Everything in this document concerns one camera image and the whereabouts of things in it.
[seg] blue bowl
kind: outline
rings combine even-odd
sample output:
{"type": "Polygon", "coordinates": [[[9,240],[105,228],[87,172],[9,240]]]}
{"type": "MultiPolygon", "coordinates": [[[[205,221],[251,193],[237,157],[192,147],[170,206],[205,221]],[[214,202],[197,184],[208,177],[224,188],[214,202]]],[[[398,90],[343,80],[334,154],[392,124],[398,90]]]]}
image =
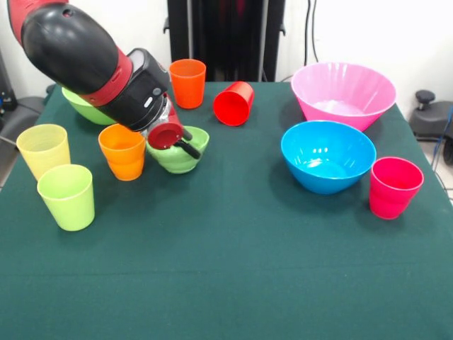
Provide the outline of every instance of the blue bowl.
{"type": "Polygon", "coordinates": [[[369,138],[349,125],[312,120],[291,127],[282,138],[289,170],[303,187],[324,195],[357,182],[376,160],[369,138]]]}

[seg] cup rim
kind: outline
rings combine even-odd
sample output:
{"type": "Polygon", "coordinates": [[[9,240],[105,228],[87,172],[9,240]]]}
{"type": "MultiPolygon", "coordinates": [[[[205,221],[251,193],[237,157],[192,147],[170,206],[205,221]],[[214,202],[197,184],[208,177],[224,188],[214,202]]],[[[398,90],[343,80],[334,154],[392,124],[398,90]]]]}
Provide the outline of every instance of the cup rim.
{"type": "Polygon", "coordinates": [[[415,163],[409,161],[408,159],[404,159],[404,158],[402,158],[402,157],[387,156],[387,157],[381,157],[381,158],[377,159],[377,160],[373,163],[373,165],[372,165],[372,167],[371,167],[371,174],[372,174],[372,176],[373,176],[378,182],[380,182],[380,184],[382,184],[383,186],[386,186],[387,188],[391,188],[391,189],[397,190],[397,191],[414,191],[414,190],[417,190],[417,189],[421,188],[421,186],[423,185],[423,183],[425,183],[425,174],[423,173],[422,169],[420,169],[420,167],[419,167],[417,164],[415,164],[415,163]],[[405,163],[409,163],[411,166],[413,166],[414,168],[416,168],[417,171],[422,175],[422,179],[421,179],[421,181],[420,181],[420,184],[418,184],[417,186],[414,186],[414,187],[412,187],[412,188],[403,189],[403,188],[397,188],[397,187],[394,187],[394,186],[390,186],[389,184],[384,183],[383,181],[381,181],[381,180],[376,176],[376,174],[374,173],[374,166],[377,164],[377,162],[380,162],[380,161],[382,161],[382,160],[385,161],[385,160],[387,160],[387,159],[397,159],[397,160],[399,160],[399,161],[403,161],[403,162],[405,162],[405,163]]]}
{"type": "Polygon", "coordinates": [[[68,140],[68,132],[67,132],[66,129],[65,129],[64,127],[62,127],[61,125],[58,125],[58,124],[39,124],[39,125],[34,125],[34,126],[32,126],[32,127],[29,127],[27,130],[21,132],[21,134],[20,134],[20,135],[17,137],[17,139],[16,139],[16,145],[17,145],[17,148],[19,149],[19,151],[21,151],[21,152],[27,152],[27,153],[29,153],[29,154],[40,154],[40,153],[42,153],[42,152],[49,152],[49,151],[52,151],[52,150],[54,150],[54,149],[60,147],[60,146],[63,145],[67,140],[68,140]],[[53,128],[57,128],[57,129],[60,130],[60,131],[63,131],[63,133],[64,133],[64,138],[63,138],[63,140],[62,140],[60,143],[58,143],[57,145],[55,145],[55,146],[53,146],[53,147],[51,147],[51,148],[49,148],[49,149],[46,149],[46,150],[41,150],[41,151],[31,151],[31,150],[28,150],[28,149],[26,149],[26,148],[23,148],[23,147],[21,146],[21,140],[22,140],[23,138],[25,138],[25,136],[26,136],[28,133],[30,133],[31,130],[35,130],[35,129],[37,129],[37,128],[39,128],[39,127],[43,127],[43,126],[50,126],[50,127],[53,127],[53,128]]]}
{"type": "Polygon", "coordinates": [[[145,137],[143,137],[140,142],[138,142],[137,144],[134,144],[133,146],[131,147],[128,147],[127,149],[112,149],[111,147],[106,147],[103,143],[101,143],[101,135],[108,129],[111,129],[111,128],[114,128],[116,127],[117,125],[119,126],[123,126],[124,128],[127,129],[127,127],[125,127],[124,125],[121,125],[119,123],[116,123],[116,124],[112,124],[110,126],[107,126],[104,130],[102,130],[100,133],[99,133],[99,136],[98,136],[98,143],[99,143],[99,146],[101,146],[101,149],[106,149],[108,150],[109,152],[125,152],[125,151],[130,151],[132,149],[135,149],[136,147],[140,146],[141,144],[144,144],[146,142],[146,139],[145,137]]]}
{"type": "Polygon", "coordinates": [[[168,71],[170,72],[170,75],[172,75],[172,76],[175,76],[175,77],[178,77],[178,78],[184,78],[184,79],[192,79],[192,78],[199,77],[201,74],[204,74],[206,72],[206,64],[204,62],[202,62],[201,60],[198,60],[198,59],[191,59],[191,58],[179,59],[179,60],[176,60],[176,61],[174,61],[174,62],[172,62],[170,64],[170,67],[168,68],[168,71]],[[181,75],[171,71],[171,67],[173,65],[178,64],[180,62],[187,62],[187,61],[196,62],[197,64],[201,64],[203,66],[203,70],[200,73],[197,73],[197,74],[195,74],[193,76],[181,76],[181,75]]]}
{"type": "Polygon", "coordinates": [[[38,180],[38,182],[36,184],[36,190],[38,191],[40,196],[42,198],[45,198],[46,200],[51,200],[54,202],[64,202],[66,200],[71,200],[75,197],[79,197],[79,196],[83,195],[90,188],[90,186],[92,184],[93,184],[93,174],[91,173],[90,169],[86,168],[83,165],[78,165],[78,164],[62,164],[62,165],[54,166],[50,170],[47,170],[38,180]],[[45,178],[46,176],[50,176],[53,171],[60,170],[63,167],[77,167],[77,168],[83,169],[90,176],[87,186],[84,189],[82,189],[80,192],[78,192],[77,194],[69,196],[69,197],[65,197],[65,198],[52,198],[52,197],[49,197],[49,196],[45,195],[44,193],[42,193],[42,191],[40,190],[40,183],[41,183],[42,179],[45,178]]]}

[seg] green bowl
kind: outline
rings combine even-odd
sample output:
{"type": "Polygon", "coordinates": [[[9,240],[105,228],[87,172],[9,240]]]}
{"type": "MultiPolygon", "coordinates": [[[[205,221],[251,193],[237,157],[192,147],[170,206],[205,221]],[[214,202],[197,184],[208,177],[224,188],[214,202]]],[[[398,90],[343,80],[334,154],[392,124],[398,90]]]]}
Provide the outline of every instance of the green bowl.
{"type": "Polygon", "coordinates": [[[71,92],[65,88],[62,88],[62,92],[63,96],[68,100],[72,107],[92,123],[99,125],[112,125],[116,123],[112,118],[104,115],[97,108],[92,106],[90,103],[87,103],[74,92],[71,92]]]}
{"type": "MultiPolygon", "coordinates": [[[[185,126],[184,127],[193,136],[189,142],[194,148],[196,148],[202,155],[206,150],[207,143],[210,140],[210,136],[206,131],[195,127],[185,126]]],[[[172,174],[186,174],[193,170],[200,159],[192,158],[180,147],[171,147],[170,149],[157,150],[152,148],[147,142],[147,150],[153,156],[155,160],[168,172],[172,174]]]]}

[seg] yellow cup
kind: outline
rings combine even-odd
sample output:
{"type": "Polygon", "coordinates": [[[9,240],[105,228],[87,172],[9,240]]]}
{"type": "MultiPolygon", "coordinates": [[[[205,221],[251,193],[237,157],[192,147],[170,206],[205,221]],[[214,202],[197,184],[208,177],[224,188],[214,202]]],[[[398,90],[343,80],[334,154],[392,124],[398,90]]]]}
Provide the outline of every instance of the yellow cup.
{"type": "Polygon", "coordinates": [[[68,134],[59,125],[30,127],[17,138],[17,148],[36,180],[55,166],[71,164],[68,134]]]}

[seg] plastic bowl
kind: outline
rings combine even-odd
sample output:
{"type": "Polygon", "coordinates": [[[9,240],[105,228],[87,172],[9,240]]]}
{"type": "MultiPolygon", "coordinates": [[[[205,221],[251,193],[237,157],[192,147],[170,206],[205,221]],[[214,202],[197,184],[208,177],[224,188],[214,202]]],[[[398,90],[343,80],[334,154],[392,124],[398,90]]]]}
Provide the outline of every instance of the plastic bowl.
{"type": "Polygon", "coordinates": [[[296,180],[325,195],[353,185],[376,160],[376,149],[363,132],[335,122],[297,124],[283,135],[281,148],[296,180]]]}
{"type": "Polygon", "coordinates": [[[71,106],[80,113],[83,117],[90,120],[92,123],[99,125],[112,125],[116,122],[104,115],[97,108],[87,103],[85,100],[77,96],[74,92],[68,89],[62,88],[63,96],[68,100],[71,106]]]}
{"type": "Polygon", "coordinates": [[[395,86],[356,64],[324,62],[302,67],[291,87],[307,120],[332,120],[367,129],[396,101],[395,86]]]}
{"type": "MultiPolygon", "coordinates": [[[[207,144],[209,143],[209,134],[195,126],[184,127],[193,136],[189,142],[194,148],[196,148],[201,154],[206,150],[207,144]]],[[[170,147],[170,149],[157,150],[151,147],[147,142],[147,150],[152,157],[169,173],[171,174],[186,174],[192,171],[200,159],[192,158],[187,152],[180,147],[170,147]]]]}

